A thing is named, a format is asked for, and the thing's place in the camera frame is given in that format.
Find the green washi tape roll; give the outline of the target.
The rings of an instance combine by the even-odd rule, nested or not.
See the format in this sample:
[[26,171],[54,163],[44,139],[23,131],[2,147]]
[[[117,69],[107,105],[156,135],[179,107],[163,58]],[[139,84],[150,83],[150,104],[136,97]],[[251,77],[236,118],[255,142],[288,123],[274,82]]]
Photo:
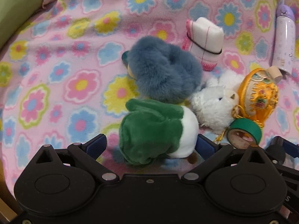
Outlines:
[[232,146],[245,150],[251,145],[259,145],[262,131],[252,120],[239,118],[235,119],[228,127],[226,137]]

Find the green cushion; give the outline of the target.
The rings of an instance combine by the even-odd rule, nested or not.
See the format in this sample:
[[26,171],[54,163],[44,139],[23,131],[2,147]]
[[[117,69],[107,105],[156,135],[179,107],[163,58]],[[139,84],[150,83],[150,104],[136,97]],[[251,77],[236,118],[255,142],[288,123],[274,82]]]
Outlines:
[[1,0],[1,46],[34,14],[43,0]]

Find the beige tape roll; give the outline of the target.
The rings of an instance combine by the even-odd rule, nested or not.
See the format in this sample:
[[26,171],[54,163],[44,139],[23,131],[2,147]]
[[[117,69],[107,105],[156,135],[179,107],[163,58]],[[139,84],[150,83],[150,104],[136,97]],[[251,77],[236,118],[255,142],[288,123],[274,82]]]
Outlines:
[[272,76],[275,84],[279,83],[283,78],[282,73],[277,66],[271,66],[266,71]]

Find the blue fluffy scrunchie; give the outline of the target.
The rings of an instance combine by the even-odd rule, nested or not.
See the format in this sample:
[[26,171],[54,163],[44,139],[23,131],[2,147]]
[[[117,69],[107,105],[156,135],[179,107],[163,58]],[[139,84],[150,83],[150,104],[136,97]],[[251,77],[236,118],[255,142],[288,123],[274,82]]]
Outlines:
[[154,36],[144,36],[122,54],[140,93],[150,99],[177,104],[202,84],[202,65],[190,52]]

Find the green and white plush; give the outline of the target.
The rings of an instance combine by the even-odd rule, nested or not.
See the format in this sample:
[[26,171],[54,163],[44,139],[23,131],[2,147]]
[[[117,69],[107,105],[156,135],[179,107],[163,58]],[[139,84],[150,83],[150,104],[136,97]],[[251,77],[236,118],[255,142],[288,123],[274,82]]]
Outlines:
[[148,165],[160,157],[189,157],[199,124],[186,106],[131,99],[119,128],[119,149],[130,165]]

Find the pink floral fleece blanket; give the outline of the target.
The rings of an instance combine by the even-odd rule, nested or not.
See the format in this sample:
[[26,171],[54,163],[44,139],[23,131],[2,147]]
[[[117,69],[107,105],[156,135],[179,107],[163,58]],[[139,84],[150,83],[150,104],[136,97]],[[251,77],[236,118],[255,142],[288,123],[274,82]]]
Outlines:
[[230,69],[268,68],[280,2],[298,14],[298,0],[45,0],[1,51],[1,157],[13,190],[44,144],[66,148],[99,133],[99,162],[124,173],[183,173],[185,159],[146,168],[128,166],[118,147],[126,102],[139,96],[121,55],[138,39],[156,36],[182,45],[187,19],[206,17],[224,29],[224,49],[205,77]]

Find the purple water bottle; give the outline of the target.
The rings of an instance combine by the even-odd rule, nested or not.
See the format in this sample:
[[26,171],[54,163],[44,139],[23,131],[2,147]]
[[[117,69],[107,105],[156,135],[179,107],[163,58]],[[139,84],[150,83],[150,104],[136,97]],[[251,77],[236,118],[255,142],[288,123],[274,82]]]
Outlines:
[[276,31],[272,65],[283,74],[291,75],[295,53],[295,15],[287,5],[279,5],[276,10]]

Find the white plush sheep keychain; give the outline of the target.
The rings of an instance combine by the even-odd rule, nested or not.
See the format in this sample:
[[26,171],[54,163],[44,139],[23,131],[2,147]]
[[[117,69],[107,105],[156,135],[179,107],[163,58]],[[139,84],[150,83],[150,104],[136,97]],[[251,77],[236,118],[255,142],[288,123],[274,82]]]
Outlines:
[[220,77],[212,76],[191,96],[191,106],[199,125],[221,134],[233,122],[233,108],[239,103],[238,88],[244,76],[226,70]]

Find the orange embroidered pouch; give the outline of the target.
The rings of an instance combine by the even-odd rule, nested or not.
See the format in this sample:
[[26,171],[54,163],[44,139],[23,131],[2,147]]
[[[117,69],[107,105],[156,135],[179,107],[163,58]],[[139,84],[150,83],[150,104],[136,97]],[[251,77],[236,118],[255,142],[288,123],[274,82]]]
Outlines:
[[232,110],[235,119],[247,118],[264,128],[279,101],[279,90],[271,74],[257,68],[245,76],[237,94],[239,103]]

